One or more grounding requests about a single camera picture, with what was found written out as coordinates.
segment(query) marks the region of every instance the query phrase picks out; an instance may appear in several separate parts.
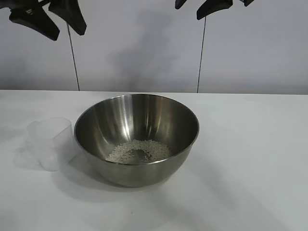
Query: table surface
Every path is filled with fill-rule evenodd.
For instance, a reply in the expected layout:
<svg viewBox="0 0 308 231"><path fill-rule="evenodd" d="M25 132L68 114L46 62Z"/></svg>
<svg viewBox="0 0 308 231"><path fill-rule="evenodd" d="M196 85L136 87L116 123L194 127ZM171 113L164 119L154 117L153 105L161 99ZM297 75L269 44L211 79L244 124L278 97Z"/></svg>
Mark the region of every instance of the table surface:
<svg viewBox="0 0 308 231"><path fill-rule="evenodd" d="M121 94L0 91L0 230L308 230L308 96L156 93L191 108L200 134L183 166L146 188L104 182L83 155L59 172L27 162L28 124L75 124Z"/></svg>

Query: stainless steel bowl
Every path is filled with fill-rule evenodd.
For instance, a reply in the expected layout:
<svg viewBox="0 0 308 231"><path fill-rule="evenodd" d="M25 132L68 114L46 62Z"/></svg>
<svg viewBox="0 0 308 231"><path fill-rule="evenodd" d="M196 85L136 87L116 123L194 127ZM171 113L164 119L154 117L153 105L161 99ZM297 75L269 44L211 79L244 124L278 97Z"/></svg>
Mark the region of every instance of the stainless steel bowl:
<svg viewBox="0 0 308 231"><path fill-rule="evenodd" d="M75 137L90 164L109 181L129 187L158 183L185 161L199 133L195 114L185 105L157 95L123 95L95 104L75 126ZM106 157L118 145L153 140L172 151L168 159L119 164Z"/></svg>

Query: bowl rim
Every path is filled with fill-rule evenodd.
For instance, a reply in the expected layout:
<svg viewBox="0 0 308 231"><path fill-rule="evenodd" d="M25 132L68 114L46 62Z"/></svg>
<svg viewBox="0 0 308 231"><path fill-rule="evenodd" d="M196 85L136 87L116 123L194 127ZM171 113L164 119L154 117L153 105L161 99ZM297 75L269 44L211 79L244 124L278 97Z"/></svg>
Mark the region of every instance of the bowl rim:
<svg viewBox="0 0 308 231"><path fill-rule="evenodd" d="M89 151L87 151L78 141L77 139L77 135L76 135L76 127L77 127L77 124L79 122L79 120L82 118L82 116L88 112L90 109L92 109L93 107L95 107L96 105L100 104L100 103L103 103L105 101L108 101L108 100L112 100L112 99L116 99L116 98L122 98L122 97L128 97L128 96L132 96L132 95L147 95L147 96L155 96L155 97L161 97L161 98L165 98L165 99L168 99L168 100L172 100L174 102L177 102L179 104L181 104L182 106L184 106L186 109L188 109L192 115L194 116L196 122L197 122L197 132L196 132L196 135L195 135L195 138L193 139L193 141L190 143L190 145L188 145L184 150L182 150L181 152L178 152L174 155L172 155L171 157L167 158L167 159L163 159L163 160L157 160L157 161L153 161L153 162L150 162L150 163L142 163L142 164L124 164L124 163L117 163L117 162L112 162L112 161L108 161L108 160L104 160L102 158L99 158L98 156L90 153ZM110 164L115 164L115 165L124 165L124 166L145 166L145 165L152 165L152 164L157 164L157 163L161 163L161 162L164 162L164 161L167 161L169 159L172 159L172 158L175 158L177 157L178 155L182 154L183 152L185 152L186 150L190 149L192 147L192 145L195 143L196 139L198 138L198 135L199 135L199 131L200 131L200 125L199 125L199 120L197 118L197 116L195 115L195 113L189 108L187 107L186 105L182 104L181 102L179 101L176 101L174 99L171 99L171 98L168 98L166 96L161 96L161 95L154 95L154 94L146 94L146 93L133 93L133 94L125 94L125 95L119 95L119 96L115 96L115 97L111 97L111 98L108 98L108 99L105 99L105 100L102 100L102 101L99 101L97 103L95 103L94 105L92 105L91 107L89 107L88 109L86 109L77 119L75 125L74 125L74 138L75 138L75 141L76 143L78 144L78 146L83 150L85 151L86 153L90 154L91 156L94 156L96 158L98 158L99 160L102 160L102 161L105 161L107 163L110 163Z"/></svg>

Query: clear plastic measuring cup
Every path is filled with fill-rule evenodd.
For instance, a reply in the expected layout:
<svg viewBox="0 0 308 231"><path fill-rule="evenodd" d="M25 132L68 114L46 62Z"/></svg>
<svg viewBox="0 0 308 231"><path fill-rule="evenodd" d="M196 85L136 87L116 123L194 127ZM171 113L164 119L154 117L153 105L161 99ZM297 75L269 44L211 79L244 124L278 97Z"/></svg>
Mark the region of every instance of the clear plastic measuring cup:
<svg viewBox="0 0 308 231"><path fill-rule="evenodd" d="M58 171L76 155L72 124L65 118L35 121L27 127L30 152L46 171Z"/></svg>

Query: white wall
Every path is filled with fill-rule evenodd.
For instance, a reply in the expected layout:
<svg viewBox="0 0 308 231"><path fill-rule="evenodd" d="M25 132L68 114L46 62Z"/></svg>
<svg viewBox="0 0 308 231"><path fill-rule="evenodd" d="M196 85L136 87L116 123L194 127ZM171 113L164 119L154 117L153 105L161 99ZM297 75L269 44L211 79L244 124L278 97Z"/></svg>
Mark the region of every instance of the white wall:
<svg viewBox="0 0 308 231"><path fill-rule="evenodd" d="M200 92L308 93L308 1L239 1L206 19Z"/></svg>
<svg viewBox="0 0 308 231"><path fill-rule="evenodd" d="M0 89L77 90L66 23L48 13L60 29L54 42L9 21L0 9Z"/></svg>
<svg viewBox="0 0 308 231"><path fill-rule="evenodd" d="M82 90L196 92L204 21L201 1L79 0L88 24L72 32Z"/></svg>
<svg viewBox="0 0 308 231"><path fill-rule="evenodd" d="M196 92L203 1L79 0L88 24L72 29L82 90ZM206 19L200 92L308 94L308 1L255 0ZM58 41L0 9L0 89L77 90L65 22Z"/></svg>

